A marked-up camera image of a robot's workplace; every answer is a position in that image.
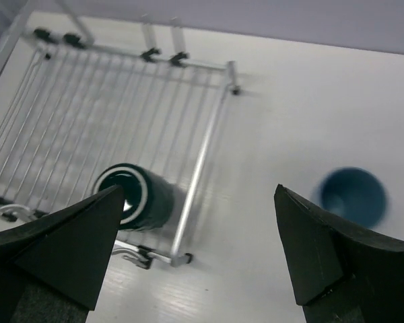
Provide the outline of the dark green ceramic mug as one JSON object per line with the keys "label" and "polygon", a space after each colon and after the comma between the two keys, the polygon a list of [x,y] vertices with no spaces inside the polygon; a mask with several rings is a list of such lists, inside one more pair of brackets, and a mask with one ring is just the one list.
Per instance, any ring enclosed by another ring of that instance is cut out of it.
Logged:
{"label": "dark green ceramic mug", "polygon": [[174,186],[163,177],[128,163],[106,168],[94,181],[91,193],[121,186],[124,206],[120,230],[148,231],[163,227],[174,210]]}

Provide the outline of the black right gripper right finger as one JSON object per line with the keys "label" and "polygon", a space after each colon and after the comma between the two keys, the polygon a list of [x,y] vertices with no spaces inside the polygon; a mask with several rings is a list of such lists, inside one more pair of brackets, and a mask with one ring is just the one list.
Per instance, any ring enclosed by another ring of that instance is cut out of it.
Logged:
{"label": "black right gripper right finger", "polygon": [[321,209],[278,185],[273,196],[294,297],[307,322],[404,322],[404,241]]}

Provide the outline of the light blue plastic cup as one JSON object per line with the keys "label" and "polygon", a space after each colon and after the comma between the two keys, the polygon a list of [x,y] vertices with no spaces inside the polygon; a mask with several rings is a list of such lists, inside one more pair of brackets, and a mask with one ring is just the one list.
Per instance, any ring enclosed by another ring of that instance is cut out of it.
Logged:
{"label": "light blue plastic cup", "polygon": [[391,211],[389,190],[375,172],[357,166],[329,170],[314,185],[310,201],[367,229],[375,229]]}

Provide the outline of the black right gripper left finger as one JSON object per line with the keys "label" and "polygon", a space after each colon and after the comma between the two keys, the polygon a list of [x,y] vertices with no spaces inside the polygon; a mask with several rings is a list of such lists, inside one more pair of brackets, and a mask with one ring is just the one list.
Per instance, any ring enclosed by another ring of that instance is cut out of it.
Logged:
{"label": "black right gripper left finger", "polygon": [[0,322],[85,322],[95,309],[123,212],[112,186],[0,231]]}

